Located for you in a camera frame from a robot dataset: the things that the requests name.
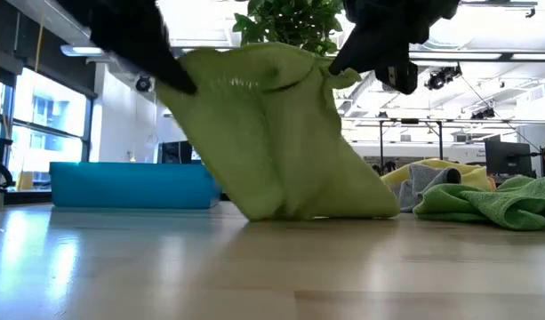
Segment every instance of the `potted plant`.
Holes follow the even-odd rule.
[[[320,56],[337,51],[330,39],[341,32],[336,14],[341,0],[237,0],[248,1],[248,14],[235,13],[233,31],[242,33],[242,43],[279,42]]]

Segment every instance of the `gray cloth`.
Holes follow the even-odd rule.
[[[400,203],[400,212],[412,212],[429,188],[444,183],[461,183],[457,169],[435,169],[424,164],[409,164],[408,177],[403,183],[391,187]]]

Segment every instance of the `track light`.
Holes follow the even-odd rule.
[[[138,92],[152,92],[155,88],[154,79],[150,76],[140,76],[136,82]]]
[[[535,9],[535,7],[531,8],[531,10],[529,10],[529,12],[525,15],[525,17],[527,19],[531,19],[532,17],[534,17],[535,15],[537,14],[537,9]]]
[[[484,119],[491,119],[495,118],[495,110],[491,107],[487,107],[481,111],[474,112],[471,115],[471,120],[484,120]]]
[[[424,85],[429,88],[429,90],[440,90],[444,88],[445,85],[451,83],[453,79],[461,75],[460,65],[457,67],[441,68],[437,72],[430,73],[430,79]]]

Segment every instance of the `wall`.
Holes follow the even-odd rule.
[[[91,161],[138,163],[155,162],[157,144],[185,140],[171,118],[163,118],[164,106],[140,96],[97,65],[91,134]]]
[[[381,147],[379,144],[352,143],[351,147],[360,156],[380,156]],[[406,144],[385,144],[384,156],[408,156],[439,158],[440,150],[437,144],[432,145],[406,145]],[[476,145],[444,145],[444,158],[450,161],[458,161],[461,164],[485,162],[485,148],[483,144]]]
[[[545,121],[545,98],[533,101],[527,99],[517,100],[515,118]]]

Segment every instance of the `green towel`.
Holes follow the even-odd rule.
[[[197,96],[165,85],[157,97],[249,220],[372,218],[398,214],[397,200],[341,137],[329,60],[285,44],[180,58]]]
[[[512,178],[494,192],[438,185],[424,193],[413,212],[424,220],[491,221],[511,230],[539,230],[545,228],[545,178]]]

